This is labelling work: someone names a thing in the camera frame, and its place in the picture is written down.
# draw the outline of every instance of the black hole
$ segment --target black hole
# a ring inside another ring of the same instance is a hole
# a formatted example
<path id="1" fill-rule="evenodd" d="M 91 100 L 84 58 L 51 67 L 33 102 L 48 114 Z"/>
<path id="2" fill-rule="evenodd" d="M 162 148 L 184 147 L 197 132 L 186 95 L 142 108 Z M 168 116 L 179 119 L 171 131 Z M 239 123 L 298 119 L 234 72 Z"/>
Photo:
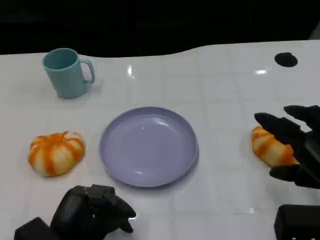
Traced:
<path id="1" fill-rule="evenodd" d="M 277 64 L 287 68 L 292 68 L 298 64 L 298 59 L 291 52 L 278 53 L 275 55 L 274 60 Z"/>

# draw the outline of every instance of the orange and white toy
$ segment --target orange and white toy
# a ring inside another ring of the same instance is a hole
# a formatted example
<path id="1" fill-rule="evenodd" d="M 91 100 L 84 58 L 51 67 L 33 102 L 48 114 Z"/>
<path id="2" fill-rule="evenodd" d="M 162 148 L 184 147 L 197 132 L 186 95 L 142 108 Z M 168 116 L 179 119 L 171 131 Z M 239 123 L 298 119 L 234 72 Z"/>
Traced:
<path id="1" fill-rule="evenodd" d="M 85 141 L 76 132 L 37 136 L 30 145 L 28 161 L 45 177 L 65 174 L 85 155 Z"/>
<path id="2" fill-rule="evenodd" d="M 257 126 L 251 133 L 254 154 L 270 167 L 299 164 L 294 157 L 294 150 L 275 139 L 275 136 Z"/>

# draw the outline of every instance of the white table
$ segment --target white table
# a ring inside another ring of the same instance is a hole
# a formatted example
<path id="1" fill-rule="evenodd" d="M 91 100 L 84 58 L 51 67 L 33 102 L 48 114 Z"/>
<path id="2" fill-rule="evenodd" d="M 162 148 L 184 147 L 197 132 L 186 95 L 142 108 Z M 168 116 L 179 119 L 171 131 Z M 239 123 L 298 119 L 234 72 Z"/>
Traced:
<path id="1" fill-rule="evenodd" d="M 292 52 L 293 68 L 274 56 Z M 320 41 L 204 46 L 150 57 L 99 58 L 97 80 L 75 100 L 61 100 L 42 67 L 45 54 L 0 56 L 0 238 L 34 217 L 48 224 L 64 193 L 75 185 L 114 186 L 137 212 L 133 234 L 107 239 L 271 240 L 282 204 L 320 204 L 320 191 L 269 177 L 252 153 L 254 113 L 286 116 L 283 106 L 320 104 Z M 161 189 L 136 189 L 104 171 L 98 143 L 120 113 L 140 106 L 176 111 L 193 126 L 198 166 Z M 75 131 L 86 155 L 70 173 L 42 178 L 29 166 L 33 137 Z"/>

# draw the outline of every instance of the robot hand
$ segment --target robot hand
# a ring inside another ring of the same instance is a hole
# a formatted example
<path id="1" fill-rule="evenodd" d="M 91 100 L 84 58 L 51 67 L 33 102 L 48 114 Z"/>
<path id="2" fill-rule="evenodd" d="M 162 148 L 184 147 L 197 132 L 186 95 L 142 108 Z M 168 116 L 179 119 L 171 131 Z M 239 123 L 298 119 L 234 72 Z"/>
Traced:
<path id="1" fill-rule="evenodd" d="M 297 186 L 320 189 L 320 107 L 285 106 L 284 111 L 304 121 L 312 131 L 304 132 L 289 119 L 268 113 L 256 113 L 254 118 L 261 126 L 283 143 L 290 144 L 300 164 L 273 167 L 270 176 Z"/>
<path id="2" fill-rule="evenodd" d="M 57 208 L 51 230 L 61 239 L 102 240 L 118 228 L 132 233 L 128 222 L 136 212 L 110 186 L 75 186 Z"/>

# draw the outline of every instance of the toy pumpkin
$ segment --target toy pumpkin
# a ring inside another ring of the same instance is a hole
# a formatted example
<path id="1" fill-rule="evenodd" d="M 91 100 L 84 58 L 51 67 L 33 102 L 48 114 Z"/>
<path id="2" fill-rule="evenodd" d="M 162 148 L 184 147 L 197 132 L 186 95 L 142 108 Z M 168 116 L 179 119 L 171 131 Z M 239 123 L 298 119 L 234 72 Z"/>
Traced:
<path id="1" fill-rule="evenodd" d="M 276 140 L 275 136 L 262 126 L 252 130 L 251 140 L 254 154 L 270 167 L 299 164 L 292 147 Z"/>
<path id="2" fill-rule="evenodd" d="M 65 131 L 37 136 L 30 145 L 28 161 L 40 175 L 53 177 L 67 173 L 84 155 L 82 136 Z"/>

